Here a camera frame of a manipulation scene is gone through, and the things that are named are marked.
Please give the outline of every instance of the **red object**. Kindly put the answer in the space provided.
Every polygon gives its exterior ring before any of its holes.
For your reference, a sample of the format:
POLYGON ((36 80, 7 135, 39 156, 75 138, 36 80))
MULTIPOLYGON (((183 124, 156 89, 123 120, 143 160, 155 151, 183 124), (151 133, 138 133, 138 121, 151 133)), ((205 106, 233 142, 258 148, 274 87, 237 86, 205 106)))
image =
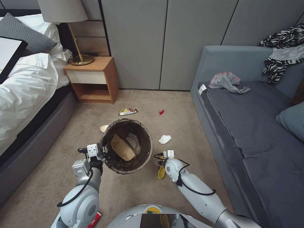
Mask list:
POLYGON ((96 214, 96 216, 95 216, 93 222, 91 222, 91 223, 88 225, 88 228, 93 228, 93 227, 96 225, 97 221, 100 219, 100 217, 101 217, 101 213, 97 212, 97 214, 96 214))

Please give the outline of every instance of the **white duvet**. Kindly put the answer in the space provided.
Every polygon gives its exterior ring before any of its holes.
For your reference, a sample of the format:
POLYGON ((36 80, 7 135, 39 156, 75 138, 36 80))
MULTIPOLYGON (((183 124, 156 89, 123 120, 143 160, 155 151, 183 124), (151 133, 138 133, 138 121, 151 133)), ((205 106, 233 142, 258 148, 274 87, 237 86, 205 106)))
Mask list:
POLYGON ((55 93, 58 73, 49 54, 18 60, 0 85, 0 155, 55 93))

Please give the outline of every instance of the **gold lamp base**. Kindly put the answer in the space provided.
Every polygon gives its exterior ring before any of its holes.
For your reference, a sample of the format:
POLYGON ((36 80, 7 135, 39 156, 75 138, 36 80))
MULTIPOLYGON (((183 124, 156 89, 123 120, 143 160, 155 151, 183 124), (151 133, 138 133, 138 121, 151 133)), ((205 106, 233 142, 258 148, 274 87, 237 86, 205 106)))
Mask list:
POLYGON ((70 63, 75 66, 86 65, 94 61, 94 57, 91 55, 73 55, 70 63))

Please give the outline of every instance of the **blue throw pillow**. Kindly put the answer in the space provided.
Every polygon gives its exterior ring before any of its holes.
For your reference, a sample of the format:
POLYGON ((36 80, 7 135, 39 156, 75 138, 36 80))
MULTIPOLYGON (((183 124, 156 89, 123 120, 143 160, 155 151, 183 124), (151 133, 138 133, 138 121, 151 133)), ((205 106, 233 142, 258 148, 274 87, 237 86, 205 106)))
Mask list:
POLYGON ((304 142, 304 102, 282 111, 275 119, 304 142))

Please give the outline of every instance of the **gray pillow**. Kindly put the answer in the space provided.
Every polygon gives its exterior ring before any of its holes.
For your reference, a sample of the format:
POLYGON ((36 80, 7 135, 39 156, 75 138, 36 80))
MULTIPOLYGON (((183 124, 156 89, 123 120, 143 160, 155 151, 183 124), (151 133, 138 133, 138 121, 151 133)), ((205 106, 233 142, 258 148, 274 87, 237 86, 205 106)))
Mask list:
POLYGON ((22 56, 46 53, 57 44, 47 36, 27 27, 10 13, 0 21, 0 36, 26 41, 28 46, 22 56))
POLYGON ((275 119, 304 142, 304 102, 282 111, 275 119))

